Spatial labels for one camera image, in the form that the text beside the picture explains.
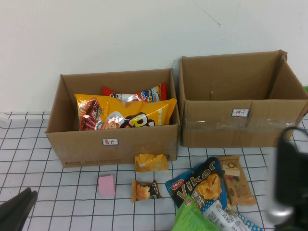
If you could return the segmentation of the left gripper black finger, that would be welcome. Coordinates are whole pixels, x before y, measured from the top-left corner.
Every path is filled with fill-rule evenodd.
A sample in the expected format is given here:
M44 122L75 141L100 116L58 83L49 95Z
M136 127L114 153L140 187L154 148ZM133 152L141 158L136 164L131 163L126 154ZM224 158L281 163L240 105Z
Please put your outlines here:
M38 198L38 192L29 192L23 197L17 208L13 213L13 231L21 231L24 227L25 221L35 205Z
M9 201L0 205L0 230L1 231L13 231L13 213L23 197L27 193L32 192L30 188L26 188L17 196L11 198Z

